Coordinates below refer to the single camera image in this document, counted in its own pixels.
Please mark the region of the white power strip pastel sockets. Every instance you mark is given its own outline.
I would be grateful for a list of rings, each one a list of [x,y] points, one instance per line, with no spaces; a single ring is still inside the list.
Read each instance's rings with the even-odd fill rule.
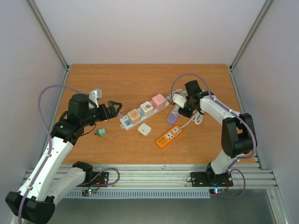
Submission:
[[[132,129],[133,127],[136,127],[138,125],[141,125],[142,123],[144,123],[147,119],[153,117],[154,115],[156,115],[157,113],[161,112],[162,110],[164,110],[165,108],[167,108],[170,105],[170,103],[168,101],[166,101],[166,104],[164,107],[162,107],[161,109],[157,110],[157,109],[153,109],[153,112],[148,115],[145,116],[142,111],[141,111],[141,107],[134,109],[134,112],[137,112],[137,115],[139,115],[137,117],[137,121],[133,121],[132,118],[129,117],[128,113],[124,116],[122,116],[119,121],[121,123],[121,128],[128,131],[130,129]]]

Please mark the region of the beige cube socket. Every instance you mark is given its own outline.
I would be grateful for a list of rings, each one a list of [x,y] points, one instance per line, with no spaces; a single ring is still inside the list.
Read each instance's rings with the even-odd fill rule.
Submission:
[[[128,118],[130,119],[132,125],[136,124],[141,120],[141,115],[137,109],[133,109],[127,113]]]

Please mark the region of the pink cube socket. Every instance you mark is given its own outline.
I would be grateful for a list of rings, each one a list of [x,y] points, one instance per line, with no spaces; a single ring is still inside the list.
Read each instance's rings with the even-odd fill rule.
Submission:
[[[166,105],[166,99],[162,94],[157,94],[152,98],[152,105],[156,110],[160,110]]]

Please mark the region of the white cube socket adapter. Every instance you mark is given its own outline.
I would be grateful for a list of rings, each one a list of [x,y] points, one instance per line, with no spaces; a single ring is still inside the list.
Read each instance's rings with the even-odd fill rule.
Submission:
[[[154,111],[154,108],[153,108],[152,104],[149,101],[146,101],[146,102],[142,103],[140,105],[140,109],[141,109],[142,115],[145,116],[145,117],[150,116]]]

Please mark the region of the white charger with pink cable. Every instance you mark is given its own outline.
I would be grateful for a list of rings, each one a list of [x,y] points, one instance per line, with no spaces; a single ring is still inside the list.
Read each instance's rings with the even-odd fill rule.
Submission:
[[[121,112],[119,112],[117,115],[117,119],[122,119],[122,118],[123,118],[123,114]]]

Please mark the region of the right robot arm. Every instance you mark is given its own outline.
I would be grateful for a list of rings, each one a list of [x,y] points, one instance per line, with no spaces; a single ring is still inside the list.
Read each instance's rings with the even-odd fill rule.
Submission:
[[[204,91],[196,80],[185,84],[187,96],[173,94],[171,99],[180,108],[178,113],[190,118],[194,111],[209,114],[221,125],[222,150],[205,172],[191,174],[193,186],[219,187],[231,185],[229,170],[239,159],[255,154],[256,134],[252,116],[239,113],[223,104],[211,91]]]

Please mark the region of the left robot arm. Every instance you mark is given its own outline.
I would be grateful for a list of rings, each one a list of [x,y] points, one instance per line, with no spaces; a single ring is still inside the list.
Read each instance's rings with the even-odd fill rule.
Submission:
[[[86,126],[116,117],[122,104],[109,101],[98,104],[98,97],[75,94],[69,100],[68,110],[53,126],[49,142],[30,177],[17,192],[10,191],[5,202],[19,218],[34,224],[46,224],[54,214],[57,204],[73,188],[88,186],[97,178],[90,164],[78,161],[56,183],[52,180],[66,155],[84,135]]]

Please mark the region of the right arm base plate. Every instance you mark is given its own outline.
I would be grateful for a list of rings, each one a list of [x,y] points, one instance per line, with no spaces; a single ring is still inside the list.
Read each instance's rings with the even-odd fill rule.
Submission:
[[[229,173],[215,175],[211,172],[191,172],[193,187],[233,187],[232,176]]]

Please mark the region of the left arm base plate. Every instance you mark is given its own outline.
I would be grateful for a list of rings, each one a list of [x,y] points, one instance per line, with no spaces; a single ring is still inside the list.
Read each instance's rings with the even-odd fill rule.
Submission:
[[[92,182],[87,182],[85,180],[82,184],[78,185],[79,187],[90,187],[90,186],[98,186],[101,184],[102,186],[105,186],[105,184],[108,184],[109,180],[109,172],[103,172],[100,175],[98,175]]]

